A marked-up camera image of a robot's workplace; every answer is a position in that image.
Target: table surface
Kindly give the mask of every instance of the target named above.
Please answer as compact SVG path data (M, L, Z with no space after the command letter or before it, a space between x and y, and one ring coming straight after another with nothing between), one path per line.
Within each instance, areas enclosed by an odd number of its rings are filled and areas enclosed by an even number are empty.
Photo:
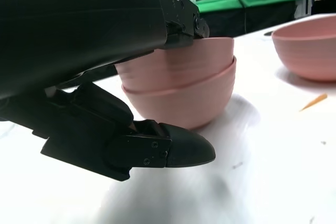
M134 168L121 183L43 156L45 140L1 123L0 223L336 223L336 84L289 73L271 30L235 39L234 94L199 131L216 149L210 164ZM97 84L130 105L119 77Z

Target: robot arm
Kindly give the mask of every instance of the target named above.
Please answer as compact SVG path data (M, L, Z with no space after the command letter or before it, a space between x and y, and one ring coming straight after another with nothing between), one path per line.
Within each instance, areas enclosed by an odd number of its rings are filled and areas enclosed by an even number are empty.
M42 154L117 180L132 167L215 158L195 133L133 121L125 103L92 82L73 93L56 88L101 66L208 37L189 0L0 0L0 9L0 118L47 139Z

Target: orange pencil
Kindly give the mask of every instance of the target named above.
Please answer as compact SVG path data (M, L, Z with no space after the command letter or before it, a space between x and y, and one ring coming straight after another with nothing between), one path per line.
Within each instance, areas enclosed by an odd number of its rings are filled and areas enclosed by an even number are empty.
M307 109L307 108L309 108L309 107L311 107L311 106L313 106L313 105L315 105L315 104L323 101L327 97L328 97L327 94L322 94L322 95L318 96L316 99L314 99L310 103L308 103L302 110L305 110L305 109Z

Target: pink bowl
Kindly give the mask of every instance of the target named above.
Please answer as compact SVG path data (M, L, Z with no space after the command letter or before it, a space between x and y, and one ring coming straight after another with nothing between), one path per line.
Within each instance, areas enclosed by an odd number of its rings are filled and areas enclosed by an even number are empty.
M236 58L220 73L184 88L136 93L123 86L123 90L144 118L195 129L222 113L232 95L235 73Z
M273 32L282 63L315 81L336 81L336 16L296 23Z
M190 47L156 50L115 67L128 90L173 89L201 81L230 66L233 47L231 38L197 39Z

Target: black cable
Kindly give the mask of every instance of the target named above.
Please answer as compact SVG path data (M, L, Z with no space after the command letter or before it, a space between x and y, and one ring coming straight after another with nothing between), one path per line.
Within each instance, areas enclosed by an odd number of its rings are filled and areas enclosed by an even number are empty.
M240 5L242 6L243 10L244 10L244 31L245 34L247 34L247 27L246 27L246 19L247 19L247 12L246 12L246 6L244 4L244 2L242 0L238 0Z

